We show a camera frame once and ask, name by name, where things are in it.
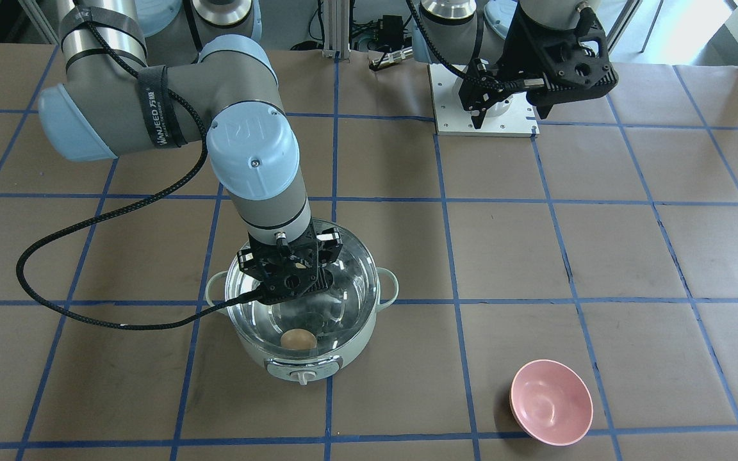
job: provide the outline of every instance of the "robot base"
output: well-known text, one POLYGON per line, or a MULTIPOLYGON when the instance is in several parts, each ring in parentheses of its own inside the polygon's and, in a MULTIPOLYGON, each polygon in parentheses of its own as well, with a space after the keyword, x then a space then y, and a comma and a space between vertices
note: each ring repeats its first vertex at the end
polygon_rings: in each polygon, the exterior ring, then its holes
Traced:
POLYGON ((525 138, 539 134, 534 108, 525 93, 516 93, 509 110, 497 117, 488 116, 480 129, 474 129, 469 113, 460 105, 455 90, 457 76, 440 64, 429 65, 431 99, 436 116, 437 134, 454 136, 503 136, 525 138))

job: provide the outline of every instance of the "bowl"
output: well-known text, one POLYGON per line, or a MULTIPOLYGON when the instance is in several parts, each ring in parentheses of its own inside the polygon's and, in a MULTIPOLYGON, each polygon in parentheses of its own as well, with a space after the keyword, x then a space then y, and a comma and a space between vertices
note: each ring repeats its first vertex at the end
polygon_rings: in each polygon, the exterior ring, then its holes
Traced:
POLYGON ((594 418, 586 383, 554 360, 523 365, 512 381, 509 401, 524 431, 552 446, 576 443, 586 436, 594 418))

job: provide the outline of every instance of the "brown egg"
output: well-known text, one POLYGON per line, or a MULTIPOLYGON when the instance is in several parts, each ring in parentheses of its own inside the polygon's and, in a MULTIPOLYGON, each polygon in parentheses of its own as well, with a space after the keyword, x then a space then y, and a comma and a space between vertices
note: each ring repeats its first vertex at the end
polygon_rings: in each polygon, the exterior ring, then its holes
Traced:
POLYGON ((317 347, 317 338, 302 328, 287 330, 281 335, 281 347, 291 350, 310 350, 317 347))

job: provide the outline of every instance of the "metal plate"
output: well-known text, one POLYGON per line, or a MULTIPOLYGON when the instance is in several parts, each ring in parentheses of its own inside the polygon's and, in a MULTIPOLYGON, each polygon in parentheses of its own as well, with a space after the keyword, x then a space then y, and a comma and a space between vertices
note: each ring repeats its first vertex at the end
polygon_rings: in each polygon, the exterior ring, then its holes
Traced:
POLYGON ((457 77, 440 64, 429 65, 431 99, 436 116, 437 134, 455 136, 503 136, 526 138, 539 134, 534 108, 525 93, 512 96, 509 110, 498 117, 486 117, 480 129, 474 129, 471 116, 460 105, 454 90, 457 77))

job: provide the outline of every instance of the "velcro strap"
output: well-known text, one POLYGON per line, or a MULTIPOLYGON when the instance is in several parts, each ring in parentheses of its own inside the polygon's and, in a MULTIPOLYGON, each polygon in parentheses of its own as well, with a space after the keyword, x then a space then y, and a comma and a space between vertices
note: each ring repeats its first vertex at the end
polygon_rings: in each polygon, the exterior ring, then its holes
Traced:
POLYGON ((138 102, 150 141, 157 149, 178 148, 187 144, 167 94, 167 66, 144 67, 138 71, 138 102))
POLYGON ((70 32, 81 28, 87 22, 94 22, 99 26, 120 30, 135 38, 135 41, 143 47, 144 55, 147 55, 147 45, 144 44, 144 32, 142 32, 141 26, 128 15, 99 8, 98 6, 75 6, 70 10, 59 21, 59 38, 64 40, 70 32))

